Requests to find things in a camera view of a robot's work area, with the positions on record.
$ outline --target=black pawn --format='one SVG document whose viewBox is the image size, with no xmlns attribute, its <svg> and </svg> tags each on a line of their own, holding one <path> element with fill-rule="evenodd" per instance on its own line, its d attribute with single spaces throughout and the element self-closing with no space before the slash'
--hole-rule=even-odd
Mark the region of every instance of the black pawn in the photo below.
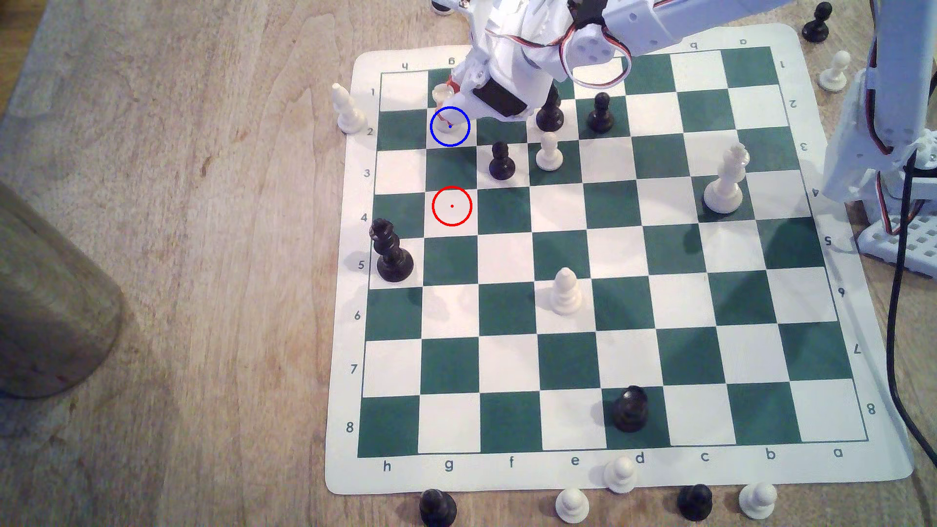
<svg viewBox="0 0 937 527">
<path fill-rule="evenodd" d="M 683 518 L 690 521 L 703 521 L 712 512 L 712 490 L 698 483 L 680 489 L 677 496 L 677 508 Z"/>
<path fill-rule="evenodd" d="M 829 37 L 829 28 L 826 27 L 826 20 L 832 12 L 833 6 L 830 6 L 829 2 L 817 4 L 817 9 L 813 11 L 813 20 L 804 24 L 804 28 L 800 30 L 800 35 L 808 42 L 813 42 L 814 44 L 819 44 L 826 40 L 826 38 Z"/>
<path fill-rule="evenodd" d="M 455 500 L 442 490 L 424 490 L 420 496 L 420 518 L 426 527 L 449 527 L 455 513 Z"/>
<path fill-rule="evenodd" d="M 508 144 L 498 141 L 491 145 L 494 159 L 488 163 L 488 173 L 495 179 L 504 181 L 514 175 L 514 160 L 508 157 Z"/>
<path fill-rule="evenodd" d="M 605 133 L 615 125 L 615 116 L 608 111 L 610 98 L 605 92 L 595 96 L 595 110 L 589 112 L 586 124 L 595 133 Z"/>
<path fill-rule="evenodd" d="M 559 90 L 555 84 L 550 84 L 546 102 L 537 112 L 537 128 L 543 131 L 557 131 L 563 128 L 563 118 L 563 111 L 559 108 Z"/>
</svg>

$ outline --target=chess piece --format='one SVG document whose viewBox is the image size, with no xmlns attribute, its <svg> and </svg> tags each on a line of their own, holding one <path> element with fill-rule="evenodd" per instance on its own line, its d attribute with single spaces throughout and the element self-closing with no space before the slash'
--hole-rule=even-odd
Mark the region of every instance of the chess piece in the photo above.
<svg viewBox="0 0 937 527">
<path fill-rule="evenodd" d="M 580 489 L 565 489 L 557 496 L 557 516 L 567 523 L 579 523 L 588 516 L 588 498 Z"/>
<path fill-rule="evenodd" d="M 605 92 L 595 96 L 595 109 L 586 117 L 586 125 L 595 133 L 605 133 L 615 125 L 615 117 L 608 111 L 610 101 Z"/>
<path fill-rule="evenodd" d="M 751 519 L 765 519 L 774 512 L 778 491 L 770 483 L 746 485 L 738 494 L 738 507 Z"/>
<path fill-rule="evenodd" d="M 332 107 L 338 112 L 338 127 L 347 134 L 358 133 L 367 126 L 364 112 L 358 110 L 348 90 L 341 84 L 332 84 Z"/>
<path fill-rule="evenodd" d="M 742 190 L 738 182 L 745 179 L 749 153 L 742 143 L 733 144 L 722 156 L 718 169 L 719 179 L 706 185 L 703 203 L 713 212 L 729 214 L 742 204 Z"/>
<path fill-rule="evenodd" d="M 559 151 L 557 134 L 544 132 L 540 139 L 540 151 L 537 152 L 537 166 L 541 170 L 553 172 L 563 164 L 563 153 Z"/>
<path fill-rule="evenodd" d="M 817 77 L 817 84 L 827 92 L 840 92 L 846 87 L 846 74 L 843 73 L 849 66 L 849 52 L 838 51 L 833 55 L 829 68 L 824 69 Z"/>
</svg>

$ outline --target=green square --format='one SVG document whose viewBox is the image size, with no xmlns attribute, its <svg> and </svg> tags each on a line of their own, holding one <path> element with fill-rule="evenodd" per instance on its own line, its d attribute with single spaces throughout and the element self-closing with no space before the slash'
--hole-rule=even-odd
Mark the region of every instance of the green square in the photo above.
<svg viewBox="0 0 937 527">
<path fill-rule="evenodd" d="M 663 386 L 642 386 L 647 394 L 647 423 L 636 432 L 623 432 L 612 422 L 612 403 L 621 395 L 621 388 L 602 390 L 602 413 L 605 416 L 605 447 L 610 450 L 660 448 L 670 446 L 667 428 L 667 408 L 663 400 Z"/>
<path fill-rule="evenodd" d="M 593 279 L 592 299 L 599 331 L 654 327 L 647 277 Z"/>
<path fill-rule="evenodd" d="M 528 144 L 528 166 L 532 186 L 583 182 L 582 168 L 579 166 L 579 142 L 560 141 L 557 148 L 563 153 L 563 164 L 553 172 L 548 172 L 537 166 L 537 152 L 540 152 L 540 144 Z"/>
<path fill-rule="evenodd" d="M 725 382 L 715 327 L 658 329 L 657 347 L 664 385 Z"/>
<path fill-rule="evenodd" d="M 475 188 L 478 182 L 478 158 L 474 146 L 430 148 L 426 150 L 426 191 L 455 185 Z"/>
<path fill-rule="evenodd" d="M 717 325 L 776 322 L 765 271 L 709 273 L 709 290 Z"/>
<path fill-rule="evenodd" d="M 690 175 L 683 134 L 632 137 L 634 171 L 641 179 Z"/>
<path fill-rule="evenodd" d="M 552 280 L 563 267 L 577 278 L 587 279 L 588 242 L 586 231 L 557 231 L 533 234 L 533 277 Z"/>
<path fill-rule="evenodd" d="M 478 191 L 478 234 L 529 233 L 530 188 L 481 188 Z"/>
<path fill-rule="evenodd" d="M 853 378 L 840 323 L 780 324 L 778 328 L 792 381 Z"/>
<path fill-rule="evenodd" d="M 478 391 L 478 339 L 426 339 L 420 362 L 421 394 Z"/>
<path fill-rule="evenodd" d="M 757 223 L 768 269 L 824 264 L 813 218 L 759 219 Z"/>
<path fill-rule="evenodd" d="M 683 131 L 728 130 L 736 127 L 729 103 L 729 90 L 679 92 Z"/>
<path fill-rule="evenodd" d="M 478 236 L 446 236 L 424 241 L 424 285 L 478 283 Z"/>
<path fill-rule="evenodd" d="M 389 458 L 417 454 L 420 396 L 361 399 L 358 457 Z"/>
<path fill-rule="evenodd" d="M 729 384 L 736 444 L 800 443 L 789 383 Z"/>
<path fill-rule="evenodd" d="M 599 387 L 594 332 L 538 335 L 537 348 L 541 390 Z"/>
<path fill-rule="evenodd" d="M 426 148 L 426 110 L 402 110 L 378 114 L 378 150 Z"/>
<path fill-rule="evenodd" d="M 376 194 L 371 217 L 363 219 L 371 225 L 372 218 L 384 218 L 394 224 L 394 232 L 404 238 L 423 237 L 423 215 L 426 195 L 422 192 L 413 194 Z"/>
<path fill-rule="evenodd" d="M 418 339 L 423 333 L 423 288 L 372 289 L 367 312 L 366 340 Z"/>
<path fill-rule="evenodd" d="M 621 59 L 623 68 L 628 66 Z M 656 94 L 673 92 L 674 69 L 670 65 L 670 55 L 641 55 L 632 58 L 632 71 L 625 79 L 625 93 L 628 95 Z"/>
<path fill-rule="evenodd" d="M 755 219 L 755 212 L 751 208 L 751 193 L 749 192 L 749 182 L 747 179 L 738 182 L 738 188 L 742 191 L 742 203 L 736 210 L 729 214 L 720 214 L 718 212 L 713 212 L 706 206 L 706 203 L 703 201 L 703 192 L 706 191 L 706 186 L 709 185 L 709 183 L 717 179 L 719 179 L 717 175 L 703 175 L 694 177 L 691 180 L 693 185 L 693 198 L 696 200 L 696 218 L 700 223 Z"/>
<path fill-rule="evenodd" d="M 645 225 L 647 271 L 651 275 L 705 273 L 700 226 Z"/>
<path fill-rule="evenodd" d="M 722 50 L 722 67 L 730 88 L 777 84 L 771 48 L 735 48 Z"/>
<path fill-rule="evenodd" d="M 598 133 L 588 127 L 586 121 L 589 113 L 595 110 L 595 98 L 578 98 L 576 100 L 576 116 L 579 118 L 579 139 L 596 139 L 599 137 L 625 137 L 631 133 L 628 128 L 628 106 L 624 96 L 610 97 L 608 111 L 615 117 L 612 129 L 605 133 Z"/>
<path fill-rule="evenodd" d="M 482 453 L 543 450 L 540 393 L 481 394 Z"/>
<path fill-rule="evenodd" d="M 586 183 L 586 226 L 631 227 L 641 224 L 637 182 L 632 180 L 608 183 Z"/>
<path fill-rule="evenodd" d="M 478 286 L 478 325 L 482 335 L 537 333 L 533 282 Z"/>
<path fill-rule="evenodd" d="M 749 173 L 800 170 L 794 136 L 788 127 L 739 130 L 738 140 L 751 155 L 751 162 L 745 167 Z"/>
</svg>

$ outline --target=chess square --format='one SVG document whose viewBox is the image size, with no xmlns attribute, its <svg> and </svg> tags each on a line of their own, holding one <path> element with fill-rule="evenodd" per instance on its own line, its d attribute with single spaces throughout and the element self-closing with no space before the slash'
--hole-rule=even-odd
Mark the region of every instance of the chess square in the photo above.
<svg viewBox="0 0 937 527">
<path fill-rule="evenodd" d="M 543 450 L 605 448 L 602 390 L 540 392 Z"/>
<path fill-rule="evenodd" d="M 735 444 L 725 384 L 665 386 L 663 397 L 673 446 Z"/>
<path fill-rule="evenodd" d="M 479 452 L 481 421 L 478 393 L 421 395 L 417 449 L 421 454 Z"/>
<path fill-rule="evenodd" d="M 420 395 L 420 357 L 419 339 L 366 342 L 363 397 Z"/>
</svg>

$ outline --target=red circle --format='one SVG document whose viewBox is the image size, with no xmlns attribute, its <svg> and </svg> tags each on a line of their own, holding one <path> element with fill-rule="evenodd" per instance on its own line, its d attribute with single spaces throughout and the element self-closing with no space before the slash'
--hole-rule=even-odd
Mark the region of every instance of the red circle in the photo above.
<svg viewBox="0 0 937 527">
<path fill-rule="evenodd" d="M 462 193 L 466 195 L 466 199 L 468 200 L 468 214 L 466 214 L 465 219 L 463 219 L 462 221 L 459 221 L 458 223 L 446 223 L 445 221 L 439 219 L 439 215 L 436 214 L 436 198 L 439 197 L 440 193 L 441 193 L 443 190 L 448 190 L 448 189 L 450 189 L 450 188 L 455 188 L 455 189 L 457 189 L 457 190 L 461 190 Z M 462 225 L 463 223 L 465 223 L 466 221 L 468 221 L 469 218 L 471 218 L 471 209 L 472 209 L 471 196 L 469 196 L 469 193 L 466 192 L 466 190 L 465 190 L 464 188 L 457 187 L 457 186 L 455 186 L 455 185 L 450 185 L 450 186 L 448 186 L 448 187 L 440 188 L 440 189 L 439 189 L 439 192 L 437 192 L 436 195 L 433 196 L 433 202 L 432 202 L 432 204 L 431 204 L 430 206 L 431 206 L 431 208 L 433 209 L 433 216 L 436 218 L 436 221 L 438 221 L 439 223 L 442 223 L 443 225 L 446 225 L 447 227 L 455 227 L 455 226 L 457 226 L 457 225 Z"/>
</svg>

